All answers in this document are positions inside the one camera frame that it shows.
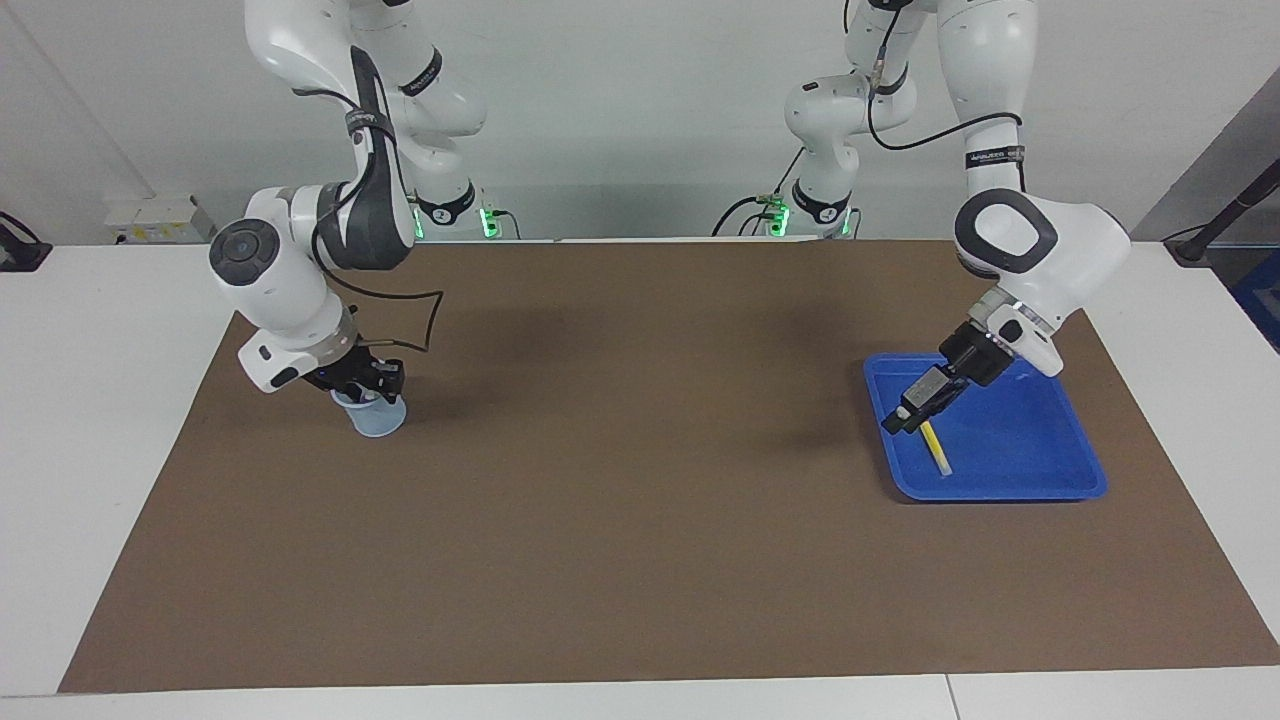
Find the yellow pen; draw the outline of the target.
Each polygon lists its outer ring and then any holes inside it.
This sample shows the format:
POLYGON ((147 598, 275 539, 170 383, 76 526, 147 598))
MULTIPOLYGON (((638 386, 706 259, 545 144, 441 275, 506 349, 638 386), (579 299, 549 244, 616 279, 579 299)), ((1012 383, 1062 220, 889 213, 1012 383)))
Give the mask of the yellow pen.
POLYGON ((922 433, 925 447, 928 448, 940 474, 942 477, 951 477, 954 474, 954 466, 950 462, 950 459, 945 452, 945 447, 942 446, 932 423, 923 421, 919 427, 919 432, 922 433))

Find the blue plastic tray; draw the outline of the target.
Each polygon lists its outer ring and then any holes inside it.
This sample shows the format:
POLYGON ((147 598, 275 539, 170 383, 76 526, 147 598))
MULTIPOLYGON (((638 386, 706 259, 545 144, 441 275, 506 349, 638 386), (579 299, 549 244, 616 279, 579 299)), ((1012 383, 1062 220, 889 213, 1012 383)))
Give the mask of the blue plastic tray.
POLYGON ((881 420, 938 354, 874 354, 856 377, 872 409, 874 451, 893 487, 925 503, 1079 502, 1105 496, 1108 480, 1068 392, 1018 359, 989 387, 974 386, 932 418, 951 473, 922 433, 890 434, 881 420))

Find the translucent plastic cup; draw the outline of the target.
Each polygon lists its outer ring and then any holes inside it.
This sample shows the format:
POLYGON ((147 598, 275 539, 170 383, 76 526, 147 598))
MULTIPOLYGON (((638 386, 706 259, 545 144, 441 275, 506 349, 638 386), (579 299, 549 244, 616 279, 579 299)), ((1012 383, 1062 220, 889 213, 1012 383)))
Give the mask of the translucent plastic cup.
POLYGON ((388 437, 398 430, 404 424, 408 407, 402 396, 396 404, 389 404, 380 393, 374 393, 374 402, 349 406, 344 402, 343 389, 329 391, 330 398, 344 410, 355 430, 362 437, 375 439, 388 437))

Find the brown table mat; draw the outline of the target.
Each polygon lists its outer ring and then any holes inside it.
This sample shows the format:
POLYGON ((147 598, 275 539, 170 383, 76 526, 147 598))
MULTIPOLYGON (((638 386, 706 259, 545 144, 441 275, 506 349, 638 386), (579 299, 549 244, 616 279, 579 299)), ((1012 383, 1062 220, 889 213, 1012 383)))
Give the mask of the brown table mat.
POLYGON ((986 282, 938 241, 429 246, 406 424, 264 395, 233 318, 69 693, 1280 664, 1088 319, 1057 343, 1110 487, 924 505, 863 363, 986 282))

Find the black pole stand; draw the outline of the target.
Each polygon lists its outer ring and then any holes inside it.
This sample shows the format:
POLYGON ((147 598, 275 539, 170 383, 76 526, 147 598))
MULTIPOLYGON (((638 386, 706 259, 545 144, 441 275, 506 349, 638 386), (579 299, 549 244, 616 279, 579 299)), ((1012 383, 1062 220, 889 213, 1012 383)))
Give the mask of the black pole stand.
POLYGON ((1210 222, 1178 231, 1160 243, 1172 260, 1184 268, 1210 269, 1210 246, 1252 208, 1268 199, 1280 188, 1280 156, 1271 161, 1238 196, 1210 222))

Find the blue crate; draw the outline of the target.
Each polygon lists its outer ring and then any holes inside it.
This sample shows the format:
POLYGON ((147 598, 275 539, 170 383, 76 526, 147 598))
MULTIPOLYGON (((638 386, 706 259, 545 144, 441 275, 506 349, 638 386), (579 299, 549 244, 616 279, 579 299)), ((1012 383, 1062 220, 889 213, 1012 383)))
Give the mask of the blue crate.
POLYGON ((1256 266, 1231 283, 1230 295, 1280 354, 1280 247, 1271 249, 1256 266))

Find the white wall power box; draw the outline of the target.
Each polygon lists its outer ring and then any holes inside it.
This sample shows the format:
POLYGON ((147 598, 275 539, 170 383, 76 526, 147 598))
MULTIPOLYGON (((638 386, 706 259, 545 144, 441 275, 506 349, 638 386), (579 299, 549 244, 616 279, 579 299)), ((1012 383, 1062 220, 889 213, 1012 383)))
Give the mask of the white wall power box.
POLYGON ((108 209, 104 228, 116 245, 209 243, 218 232, 211 217, 192 195, 114 204, 108 209))

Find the black clamp mount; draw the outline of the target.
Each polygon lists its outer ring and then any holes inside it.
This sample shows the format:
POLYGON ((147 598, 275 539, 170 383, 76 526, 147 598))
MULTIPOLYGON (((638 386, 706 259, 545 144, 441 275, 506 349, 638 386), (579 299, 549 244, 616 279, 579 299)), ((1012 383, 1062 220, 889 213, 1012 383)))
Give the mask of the black clamp mount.
POLYGON ((40 269, 52 251, 26 223, 0 211, 0 273, 31 273, 40 269))

